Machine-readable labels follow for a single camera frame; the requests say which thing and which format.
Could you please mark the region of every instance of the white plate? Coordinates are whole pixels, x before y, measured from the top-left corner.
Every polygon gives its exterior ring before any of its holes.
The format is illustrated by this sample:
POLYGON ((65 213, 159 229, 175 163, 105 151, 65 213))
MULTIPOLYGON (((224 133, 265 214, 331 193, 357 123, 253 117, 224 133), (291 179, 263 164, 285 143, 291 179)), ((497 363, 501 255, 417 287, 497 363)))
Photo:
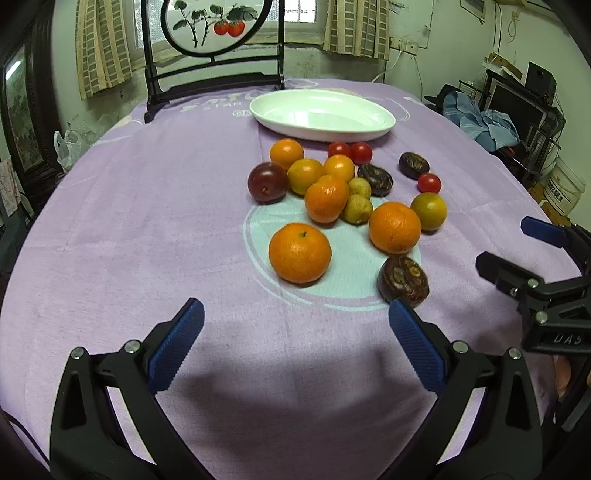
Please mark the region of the white plate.
POLYGON ((320 142, 373 140, 396 123, 384 107, 330 90, 266 93, 251 102, 251 113, 277 133, 320 142))

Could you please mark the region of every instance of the cherry tomato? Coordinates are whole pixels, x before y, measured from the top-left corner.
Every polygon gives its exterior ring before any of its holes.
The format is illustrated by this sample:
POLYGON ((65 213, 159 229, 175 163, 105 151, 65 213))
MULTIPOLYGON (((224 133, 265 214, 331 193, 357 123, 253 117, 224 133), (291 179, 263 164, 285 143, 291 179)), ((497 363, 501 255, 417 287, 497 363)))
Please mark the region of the cherry tomato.
POLYGON ((374 152, 365 142, 357 142, 351 146, 351 160, 355 165, 364 165, 371 162, 374 152))
POLYGON ((441 180, 437 175, 432 173, 423 173, 417 180, 417 187, 419 192, 439 193, 441 190, 441 180))
POLYGON ((332 142, 329 146, 328 157, 334 157, 335 155, 344 155, 351 158, 351 149, 345 142, 332 142))

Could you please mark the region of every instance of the curtain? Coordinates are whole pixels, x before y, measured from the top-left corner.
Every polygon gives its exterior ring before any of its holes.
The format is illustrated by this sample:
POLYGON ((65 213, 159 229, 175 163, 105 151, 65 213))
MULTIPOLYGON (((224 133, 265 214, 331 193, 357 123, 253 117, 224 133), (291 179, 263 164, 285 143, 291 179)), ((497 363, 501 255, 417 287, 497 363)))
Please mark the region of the curtain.
POLYGON ((323 49, 387 60, 388 0, 329 0, 323 49))
POLYGON ((83 100, 129 80, 124 0, 78 0, 76 67, 83 100))

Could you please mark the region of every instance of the orange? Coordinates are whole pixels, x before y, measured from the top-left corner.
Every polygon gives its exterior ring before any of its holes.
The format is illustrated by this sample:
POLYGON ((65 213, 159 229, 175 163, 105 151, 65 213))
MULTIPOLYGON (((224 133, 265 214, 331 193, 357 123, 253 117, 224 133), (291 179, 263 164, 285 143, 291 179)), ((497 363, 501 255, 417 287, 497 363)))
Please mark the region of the orange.
POLYGON ((325 175, 304 197, 308 216, 318 223, 334 222, 347 205, 349 186, 340 177, 325 175))
POLYGON ((287 178, 290 181, 290 188, 298 195, 305 195, 306 190, 316 180, 324 175, 322 163, 310 158, 297 160, 287 170, 287 178))
POLYGON ((288 170, 293 162, 304 158, 304 148, 291 138, 283 138, 273 144, 269 158, 283 170, 288 170))
POLYGON ((333 155, 324 162, 324 171, 327 175, 341 177, 349 183, 355 177, 355 164, 345 155, 333 155))
POLYGON ((269 260, 277 275, 292 283, 318 280, 329 267, 332 250, 317 228, 289 223, 277 230, 269 243, 269 260))
POLYGON ((369 238, 387 254, 410 252, 420 236, 421 220, 402 203, 383 203, 369 217, 369 238))

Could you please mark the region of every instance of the purple tablecloth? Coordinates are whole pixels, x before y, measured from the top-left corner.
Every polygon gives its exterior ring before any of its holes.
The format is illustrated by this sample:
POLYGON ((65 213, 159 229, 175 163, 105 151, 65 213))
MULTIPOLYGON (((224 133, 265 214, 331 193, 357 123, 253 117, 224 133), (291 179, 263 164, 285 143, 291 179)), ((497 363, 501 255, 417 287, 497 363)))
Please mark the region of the purple tablecloth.
MULTIPOLYGON (((413 252, 431 286, 419 315, 480 351, 518 345, 516 304, 478 277, 476 256, 493 252, 547 281, 577 270, 564 252, 521 233, 524 216, 544 215, 501 162, 394 87, 290 86, 347 89, 396 116, 393 131, 372 143, 374 164, 395 179, 388 200, 409 205, 417 194, 397 169, 400 154, 413 151, 441 177, 449 208, 441 230, 413 252)), ((142 339, 189 297, 204 303, 206 324, 157 398, 220 480, 375 479, 425 418, 434 395, 389 329, 375 289, 385 256, 365 226, 326 230, 333 261, 316 286, 288 285, 270 270, 269 236, 306 217, 293 196, 260 207, 246 188, 278 138, 249 116, 261 91, 179 102, 149 125, 137 107, 75 165, 37 219, 2 309, 0 403, 45 451, 70 350, 109 352, 142 339)), ((326 145, 304 146, 308 157, 326 158, 326 145)), ((545 410, 551 359, 530 355, 528 364, 545 410)), ((113 396, 134 451, 145 456, 113 396)), ((467 421, 473 412, 474 404, 467 421)), ((464 426, 455 448, 465 434, 464 426)))

